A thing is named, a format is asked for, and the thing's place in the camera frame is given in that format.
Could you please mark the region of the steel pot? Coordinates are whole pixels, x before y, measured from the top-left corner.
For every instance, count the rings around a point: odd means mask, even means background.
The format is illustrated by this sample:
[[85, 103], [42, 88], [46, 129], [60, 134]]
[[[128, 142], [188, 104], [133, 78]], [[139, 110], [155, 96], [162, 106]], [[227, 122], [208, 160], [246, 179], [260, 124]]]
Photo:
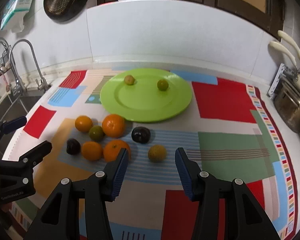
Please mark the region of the steel pot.
[[280, 77], [280, 90], [274, 105], [282, 120], [294, 132], [300, 133], [300, 92], [284, 77]]

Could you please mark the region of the steel sink basin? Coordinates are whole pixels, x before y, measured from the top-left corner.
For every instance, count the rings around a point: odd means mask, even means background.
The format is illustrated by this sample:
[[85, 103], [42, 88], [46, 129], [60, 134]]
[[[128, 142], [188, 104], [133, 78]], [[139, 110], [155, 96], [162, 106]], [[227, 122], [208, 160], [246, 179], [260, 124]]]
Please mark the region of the steel sink basin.
[[44, 94], [43, 90], [30, 88], [23, 94], [3, 96], [0, 99], [0, 121], [11, 121], [26, 116]]

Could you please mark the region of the colourful patterned table mat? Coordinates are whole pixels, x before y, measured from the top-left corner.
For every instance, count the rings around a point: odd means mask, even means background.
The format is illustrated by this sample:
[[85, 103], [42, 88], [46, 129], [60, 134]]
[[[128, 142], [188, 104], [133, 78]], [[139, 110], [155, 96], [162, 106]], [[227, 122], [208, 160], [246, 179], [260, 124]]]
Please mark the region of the colourful patterned table mat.
[[[27, 230], [39, 208], [61, 179], [87, 178], [105, 166], [66, 152], [66, 141], [89, 141], [75, 129], [75, 119], [86, 115], [101, 124], [107, 111], [100, 103], [103, 85], [115, 76], [111, 69], [71, 72], [28, 114], [29, 123], [10, 142], [5, 158], [17, 160], [44, 140], [52, 152], [37, 166], [36, 194], [14, 202], [10, 213]], [[147, 144], [134, 142], [135, 123], [126, 124], [123, 136], [132, 157], [119, 197], [107, 205], [115, 239], [190, 239], [197, 203], [183, 192], [174, 162], [182, 147], [201, 169], [216, 178], [241, 178], [266, 211], [281, 239], [292, 239], [298, 221], [298, 191], [292, 162], [282, 135], [251, 85], [199, 73], [178, 72], [193, 91], [189, 107], [165, 122], [147, 124]], [[166, 148], [166, 159], [148, 158], [153, 145]]]

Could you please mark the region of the small orange upper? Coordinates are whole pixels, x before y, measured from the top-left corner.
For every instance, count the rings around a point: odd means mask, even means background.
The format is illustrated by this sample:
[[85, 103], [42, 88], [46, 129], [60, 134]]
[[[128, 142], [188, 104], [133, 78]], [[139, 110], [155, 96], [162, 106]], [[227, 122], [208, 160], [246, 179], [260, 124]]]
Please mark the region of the small orange upper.
[[93, 127], [93, 121], [86, 115], [80, 115], [75, 120], [75, 128], [82, 132], [87, 133]]

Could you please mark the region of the large orange upper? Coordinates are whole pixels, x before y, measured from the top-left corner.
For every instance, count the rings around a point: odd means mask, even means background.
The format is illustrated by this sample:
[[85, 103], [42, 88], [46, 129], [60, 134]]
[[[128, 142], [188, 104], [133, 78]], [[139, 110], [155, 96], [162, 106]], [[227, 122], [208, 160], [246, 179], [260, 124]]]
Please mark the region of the large orange upper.
[[102, 121], [102, 129], [105, 135], [111, 138], [120, 138], [126, 130], [125, 119], [117, 114], [110, 114]]

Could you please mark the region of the small orange lower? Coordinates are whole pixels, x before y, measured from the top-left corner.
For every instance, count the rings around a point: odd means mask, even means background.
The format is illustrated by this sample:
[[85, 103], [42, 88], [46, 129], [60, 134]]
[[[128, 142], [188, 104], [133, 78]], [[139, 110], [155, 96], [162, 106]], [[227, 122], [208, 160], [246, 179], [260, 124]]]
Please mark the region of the small orange lower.
[[88, 161], [98, 161], [102, 158], [103, 148], [98, 142], [87, 141], [81, 146], [81, 155]]

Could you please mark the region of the small yellow-brown fruit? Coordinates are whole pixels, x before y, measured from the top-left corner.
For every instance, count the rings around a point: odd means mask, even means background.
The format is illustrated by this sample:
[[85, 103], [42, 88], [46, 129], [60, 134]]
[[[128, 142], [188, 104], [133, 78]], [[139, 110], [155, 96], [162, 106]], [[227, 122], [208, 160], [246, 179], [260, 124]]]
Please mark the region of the small yellow-brown fruit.
[[134, 82], [135, 82], [135, 78], [132, 76], [132, 75], [126, 75], [125, 78], [124, 78], [124, 83], [126, 85], [134, 85]]

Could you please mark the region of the green round plate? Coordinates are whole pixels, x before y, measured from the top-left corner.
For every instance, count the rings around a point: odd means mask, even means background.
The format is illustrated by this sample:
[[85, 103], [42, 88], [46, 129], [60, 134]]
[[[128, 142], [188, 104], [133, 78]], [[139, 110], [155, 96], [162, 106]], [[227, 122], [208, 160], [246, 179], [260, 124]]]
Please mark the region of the green round plate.
[[[124, 78], [132, 75], [134, 85], [126, 85]], [[160, 91], [157, 82], [168, 81], [169, 88]], [[102, 87], [100, 101], [111, 114], [128, 121], [149, 123], [175, 117], [185, 111], [192, 101], [192, 88], [183, 78], [162, 69], [136, 68], [121, 72]]]

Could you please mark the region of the large orange lower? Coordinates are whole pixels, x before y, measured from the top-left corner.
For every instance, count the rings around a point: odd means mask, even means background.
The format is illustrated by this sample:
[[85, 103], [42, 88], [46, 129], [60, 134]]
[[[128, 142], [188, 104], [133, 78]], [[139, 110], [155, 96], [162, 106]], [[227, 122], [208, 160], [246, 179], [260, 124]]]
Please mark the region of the large orange lower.
[[123, 140], [112, 140], [106, 144], [103, 149], [104, 160], [109, 163], [115, 161], [122, 148], [128, 151], [129, 159], [131, 158], [130, 146]]

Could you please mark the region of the dark purple plum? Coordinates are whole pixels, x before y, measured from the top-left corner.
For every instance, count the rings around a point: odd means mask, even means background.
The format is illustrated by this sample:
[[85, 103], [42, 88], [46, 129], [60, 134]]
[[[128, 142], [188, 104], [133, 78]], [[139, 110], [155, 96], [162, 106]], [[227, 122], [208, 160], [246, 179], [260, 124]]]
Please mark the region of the dark purple plum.
[[140, 144], [147, 144], [151, 138], [151, 132], [146, 127], [136, 127], [131, 133], [132, 140]]

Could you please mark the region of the chrome faucet right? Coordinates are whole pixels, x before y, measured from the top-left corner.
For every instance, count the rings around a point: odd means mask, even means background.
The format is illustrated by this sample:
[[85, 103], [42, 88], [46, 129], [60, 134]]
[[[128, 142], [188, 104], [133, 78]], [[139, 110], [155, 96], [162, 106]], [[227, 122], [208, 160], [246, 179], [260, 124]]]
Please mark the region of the chrome faucet right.
[[15, 82], [14, 95], [39, 95], [51, 88], [43, 63], [47, 59], [46, 44], [31, 38], [14, 37], [8, 39], [10, 52], [8, 60]]

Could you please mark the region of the green lime fruit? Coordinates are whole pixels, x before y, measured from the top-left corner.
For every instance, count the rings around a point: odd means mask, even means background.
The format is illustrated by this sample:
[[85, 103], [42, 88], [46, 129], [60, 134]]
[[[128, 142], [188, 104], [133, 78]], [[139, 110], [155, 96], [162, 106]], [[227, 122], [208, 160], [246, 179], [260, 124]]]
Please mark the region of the green lime fruit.
[[160, 91], [166, 91], [166, 90], [169, 88], [168, 81], [165, 80], [165, 79], [160, 79], [160, 80], [157, 82], [157, 88], [158, 88], [158, 90], [160, 90]]

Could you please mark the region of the small orange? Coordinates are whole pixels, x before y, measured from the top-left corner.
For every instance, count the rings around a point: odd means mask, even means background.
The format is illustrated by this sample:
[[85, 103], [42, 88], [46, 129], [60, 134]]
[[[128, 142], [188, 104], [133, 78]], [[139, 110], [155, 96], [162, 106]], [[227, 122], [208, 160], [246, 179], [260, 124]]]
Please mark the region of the small orange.
[[82, 132], [87, 133], [93, 127], [93, 121], [86, 115], [80, 115], [75, 120], [75, 128]]
[[98, 161], [102, 158], [103, 148], [98, 142], [87, 141], [81, 146], [81, 155], [88, 161]]

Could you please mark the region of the white rack bracket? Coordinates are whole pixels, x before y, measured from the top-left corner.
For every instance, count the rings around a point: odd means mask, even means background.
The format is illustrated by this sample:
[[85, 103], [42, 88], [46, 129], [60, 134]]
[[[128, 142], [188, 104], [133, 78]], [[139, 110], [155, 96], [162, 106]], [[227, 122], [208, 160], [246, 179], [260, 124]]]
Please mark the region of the white rack bracket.
[[267, 95], [271, 100], [273, 100], [273, 98], [275, 97], [275, 89], [277, 88], [279, 81], [280, 81], [280, 77], [285, 70], [286, 70], [286, 65], [281, 63], [277, 70], [277, 73], [272, 81], [272, 84], [267, 92]]

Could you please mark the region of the small green citrus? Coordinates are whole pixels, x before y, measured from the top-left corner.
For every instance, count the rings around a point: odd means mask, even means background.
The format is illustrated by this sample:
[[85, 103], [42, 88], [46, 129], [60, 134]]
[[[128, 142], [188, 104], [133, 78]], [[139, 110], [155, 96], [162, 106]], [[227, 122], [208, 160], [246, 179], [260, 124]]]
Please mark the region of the small green citrus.
[[100, 141], [102, 141], [102, 140], [104, 139], [104, 136], [105, 136], [105, 133], [104, 133], [102, 127], [101, 127], [101, 126], [98, 126], [98, 125], [93, 126], [93, 127], [89, 130], [88, 134], [89, 134], [90, 139], [91, 139], [92, 141], [95, 141], [95, 142], [100, 142]]

